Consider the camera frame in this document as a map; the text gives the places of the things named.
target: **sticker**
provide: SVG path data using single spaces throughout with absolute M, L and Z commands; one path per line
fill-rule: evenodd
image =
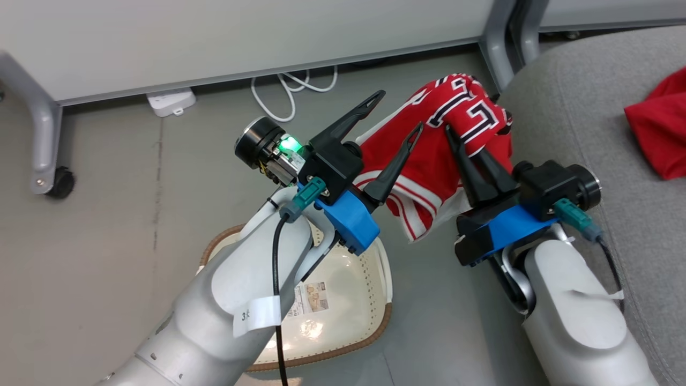
M 279 296 L 260 297 L 234 310 L 233 337 L 237 338 L 248 331 L 280 324 L 281 298 Z
M 286 317 L 296 317 L 329 309 L 327 286 L 324 282 L 303 284 L 296 286 L 296 301 Z

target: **caster wheel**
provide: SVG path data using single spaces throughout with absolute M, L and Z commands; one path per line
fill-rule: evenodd
M 52 189 L 45 195 L 62 200 L 74 189 L 75 182 L 74 174 L 69 171 L 69 168 L 60 166 L 55 169 L 55 183 L 52 185 Z

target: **product label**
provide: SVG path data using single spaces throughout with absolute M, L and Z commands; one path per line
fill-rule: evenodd
M 296 286 L 296 301 L 286 317 L 296 317 L 329 309 L 327 286 L 324 282 L 300 283 Z

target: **gray chair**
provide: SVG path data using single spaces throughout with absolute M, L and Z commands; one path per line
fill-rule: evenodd
M 579 163 L 600 179 L 591 214 L 621 271 L 628 326 L 661 385 L 686 385 L 686 178 L 658 177 L 624 107 L 684 66 L 685 26 L 597 36 L 543 54 L 499 101 L 514 116 L 514 162 Z M 612 291 L 601 249 L 575 244 Z

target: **gray floor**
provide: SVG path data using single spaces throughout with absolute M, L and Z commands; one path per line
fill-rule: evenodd
M 341 73 L 327 94 L 296 95 L 287 132 L 307 139 L 377 89 L 388 94 L 353 135 L 448 73 L 493 82 L 475 49 L 395 59 Z M 316 80 L 320 84 L 327 79 Z M 0 374 L 12 386 L 90 385 L 131 355 L 193 277 L 216 234 L 245 222 L 274 186 L 233 155 L 262 115 L 250 89 L 210 88 L 180 117 L 144 99 L 67 114 L 62 164 L 78 177 L 55 202 L 29 190 L 31 122 L 11 94 L 0 103 Z M 277 113 L 275 84 L 259 92 Z M 375 214 L 394 281 L 388 329 L 369 348 L 289 370 L 291 385 L 544 385 L 545 377 L 487 266 L 461 267 L 454 225 L 407 245 Z M 239 385 L 277 385 L 276 372 Z

